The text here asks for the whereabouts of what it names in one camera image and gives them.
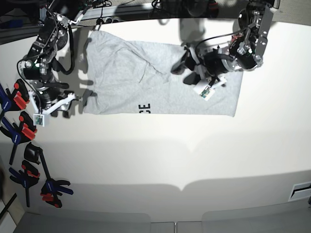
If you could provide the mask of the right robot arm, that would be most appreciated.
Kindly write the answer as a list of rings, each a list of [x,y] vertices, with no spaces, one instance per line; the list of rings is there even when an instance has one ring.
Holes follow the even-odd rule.
[[[67,43],[70,49],[70,67],[65,69],[56,59],[57,52]],[[75,67],[73,33],[70,20],[58,13],[47,11],[43,26],[27,55],[17,63],[19,76],[29,86],[33,105],[34,125],[47,126],[50,117],[58,112],[70,118],[71,106],[81,97],[69,90],[69,84],[58,81],[53,72],[69,75]]]

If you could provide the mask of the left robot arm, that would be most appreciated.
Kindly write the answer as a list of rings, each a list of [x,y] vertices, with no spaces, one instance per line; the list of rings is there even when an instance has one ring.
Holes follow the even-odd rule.
[[[238,16],[239,30],[229,33],[231,40],[226,47],[205,50],[201,46],[206,39],[196,44],[186,43],[185,53],[173,65],[171,73],[181,75],[185,69],[191,70],[183,82],[194,85],[196,93],[209,100],[218,86],[226,84],[224,74],[262,66],[268,32],[279,5],[278,0],[248,1]]]

